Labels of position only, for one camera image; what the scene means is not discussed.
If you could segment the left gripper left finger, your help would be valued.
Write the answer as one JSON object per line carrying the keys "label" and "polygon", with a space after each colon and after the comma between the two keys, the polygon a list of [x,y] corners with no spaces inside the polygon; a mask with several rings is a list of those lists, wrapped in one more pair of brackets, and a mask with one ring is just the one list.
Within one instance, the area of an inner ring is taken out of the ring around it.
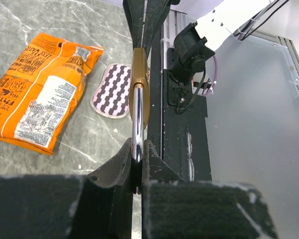
{"label": "left gripper left finger", "polygon": [[0,239],[129,239],[131,140],[88,175],[0,175]]}

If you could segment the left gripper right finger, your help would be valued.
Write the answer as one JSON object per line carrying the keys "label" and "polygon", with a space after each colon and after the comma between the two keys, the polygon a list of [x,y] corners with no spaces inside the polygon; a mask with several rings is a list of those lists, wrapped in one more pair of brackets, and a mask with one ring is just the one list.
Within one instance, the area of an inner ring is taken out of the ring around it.
{"label": "left gripper right finger", "polygon": [[276,239],[267,203],[251,184],[185,182],[145,141],[142,171],[145,239]]}

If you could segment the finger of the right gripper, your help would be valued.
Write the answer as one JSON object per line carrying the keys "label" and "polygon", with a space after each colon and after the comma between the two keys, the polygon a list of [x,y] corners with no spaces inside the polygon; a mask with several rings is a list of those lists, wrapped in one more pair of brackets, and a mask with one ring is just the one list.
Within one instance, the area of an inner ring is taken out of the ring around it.
{"label": "finger of the right gripper", "polygon": [[144,0],[123,0],[123,8],[128,22],[133,49],[142,46]]}
{"label": "finger of the right gripper", "polygon": [[172,0],[149,0],[147,2],[142,41],[146,55],[149,55],[153,38],[167,18],[172,4]]}

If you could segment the large brass long-shackle padlock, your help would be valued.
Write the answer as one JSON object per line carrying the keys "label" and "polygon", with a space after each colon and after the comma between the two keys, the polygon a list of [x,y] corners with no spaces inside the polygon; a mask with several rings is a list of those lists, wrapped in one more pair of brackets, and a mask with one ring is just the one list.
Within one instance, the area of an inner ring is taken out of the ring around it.
{"label": "large brass long-shackle padlock", "polygon": [[129,92],[129,107],[132,119],[131,154],[135,161],[134,178],[135,193],[141,193],[142,170],[140,169],[144,155],[145,128],[150,115],[150,72],[144,48],[133,50],[131,65],[131,85]]}

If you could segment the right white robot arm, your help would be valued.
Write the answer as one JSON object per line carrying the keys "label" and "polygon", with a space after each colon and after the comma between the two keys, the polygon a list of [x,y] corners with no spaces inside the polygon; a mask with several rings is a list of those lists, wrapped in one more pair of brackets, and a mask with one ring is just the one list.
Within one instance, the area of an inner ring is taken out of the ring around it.
{"label": "right white robot arm", "polygon": [[[133,61],[129,92],[130,112],[150,113],[150,88],[147,58],[154,35],[167,18],[177,0],[125,0],[123,8],[133,41]],[[252,22],[264,10],[276,4],[274,0],[224,0],[211,12],[190,23],[174,39],[177,61],[169,73],[179,87],[179,98],[195,73],[205,73],[205,62],[245,22]]]}

